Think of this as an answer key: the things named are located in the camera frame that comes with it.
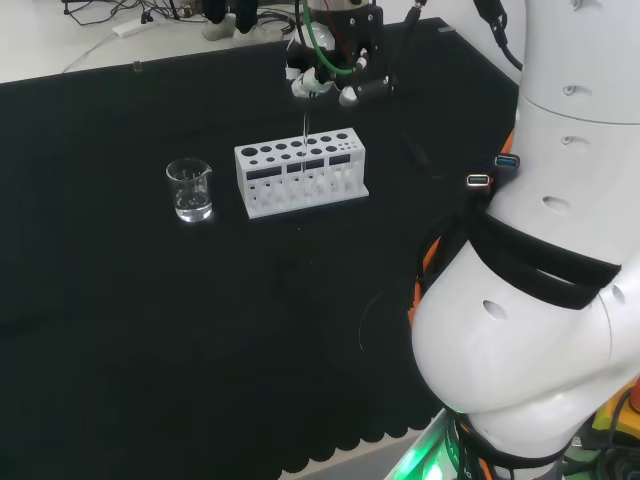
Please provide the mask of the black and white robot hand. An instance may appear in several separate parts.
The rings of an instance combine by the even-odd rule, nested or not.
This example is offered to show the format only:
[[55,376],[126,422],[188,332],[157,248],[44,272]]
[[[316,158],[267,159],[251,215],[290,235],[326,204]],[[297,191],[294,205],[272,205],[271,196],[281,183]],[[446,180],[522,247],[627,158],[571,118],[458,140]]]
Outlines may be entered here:
[[352,107],[393,90],[383,10],[374,1],[296,1],[296,27],[286,48],[285,76],[294,97],[336,92]]

